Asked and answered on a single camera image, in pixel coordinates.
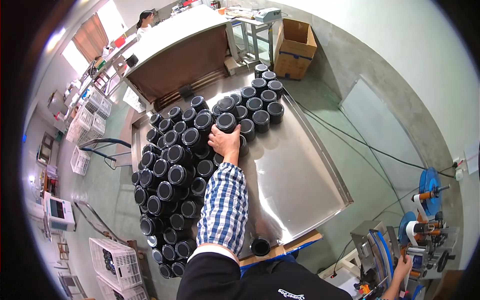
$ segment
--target person's hand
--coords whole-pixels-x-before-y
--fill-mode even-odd
[[[403,255],[398,259],[398,264],[396,265],[395,271],[393,272],[393,277],[398,280],[403,280],[407,274],[410,273],[412,269],[412,259],[409,255],[405,255],[405,262],[403,261]]]
[[[240,149],[240,125],[237,125],[235,130],[228,134],[220,131],[214,124],[208,138],[210,139],[208,144],[221,156],[227,157],[236,154],[238,157]]]

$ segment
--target black hair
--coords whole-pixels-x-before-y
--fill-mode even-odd
[[[143,11],[140,14],[140,19],[137,22],[137,30],[140,28],[140,26],[142,26],[143,19],[148,18],[151,14],[153,14],[153,11]]]

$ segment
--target curtain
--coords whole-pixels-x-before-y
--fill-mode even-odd
[[[108,37],[96,13],[80,26],[72,41],[89,63],[102,55]]]

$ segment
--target metal tray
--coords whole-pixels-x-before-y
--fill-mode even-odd
[[[195,93],[207,99],[211,108],[224,96],[240,94],[240,89],[250,86],[253,79],[252,65],[245,65],[236,69],[236,75]],[[239,161],[247,181],[249,203],[245,241],[239,259],[252,254],[249,246],[256,235],[267,238],[272,246],[286,244],[353,203],[331,157],[299,106],[287,91],[279,102],[285,108],[283,122],[271,125],[266,133],[258,133],[249,143],[247,156]],[[161,114],[166,116],[173,106],[187,109],[190,103],[177,101]],[[143,115],[132,124],[134,170],[147,144],[148,118]]]

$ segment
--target blue checkered sleeve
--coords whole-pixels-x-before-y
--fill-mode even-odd
[[[237,256],[248,219],[248,194],[242,170],[222,163],[210,178],[198,222],[197,244],[219,244]]]

